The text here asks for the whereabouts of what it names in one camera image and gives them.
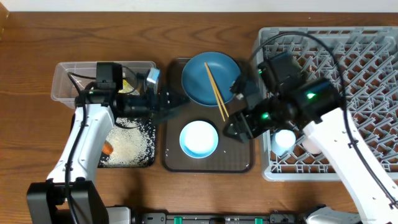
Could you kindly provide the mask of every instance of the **wooden table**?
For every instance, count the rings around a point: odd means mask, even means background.
[[[0,222],[30,223],[25,199],[42,182],[67,141],[73,110],[50,98],[56,64],[151,60],[162,70],[173,58],[205,51],[250,55],[262,27],[398,26],[397,14],[319,13],[52,13],[12,12],[0,41]],[[106,205],[146,212],[304,212],[325,203],[355,212],[340,182],[267,182],[256,164],[245,174],[182,174],[159,159],[146,169],[98,169]]]

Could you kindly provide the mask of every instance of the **white wall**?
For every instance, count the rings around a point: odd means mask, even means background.
[[[9,11],[398,12],[398,0],[0,0],[0,2]]]

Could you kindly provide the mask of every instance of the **blue plate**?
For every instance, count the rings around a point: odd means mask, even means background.
[[[233,94],[229,88],[241,70],[232,58],[218,52],[205,52],[189,60],[182,71],[182,87],[185,93],[203,106],[217,106],[205,62],[210,68],[224,103],[231,101]]]
[[[201,159],[213,153],[218,144],[216,129],[205,121],[193,121],[187,124],[180,134],[180,146],[186,155]]]

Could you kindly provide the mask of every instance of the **green clip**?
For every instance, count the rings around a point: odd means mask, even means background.
[[[174,217],[174,224],[182,224],[182,218],[181,217]]]
[[[262,224],[262,218],[255,218],[254,224]]]

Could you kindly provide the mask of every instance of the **green light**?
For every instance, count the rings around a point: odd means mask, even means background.
[[[262,118],[262,119],[268,119],[268,118],[269,118],[269,113],[263,113],[263,114],[261,115],[261,118]]]
[[[316,94],[314,94],[314,93],[307,93],[307,98],[308,99],[312,99],[314,96],[316,96]]]

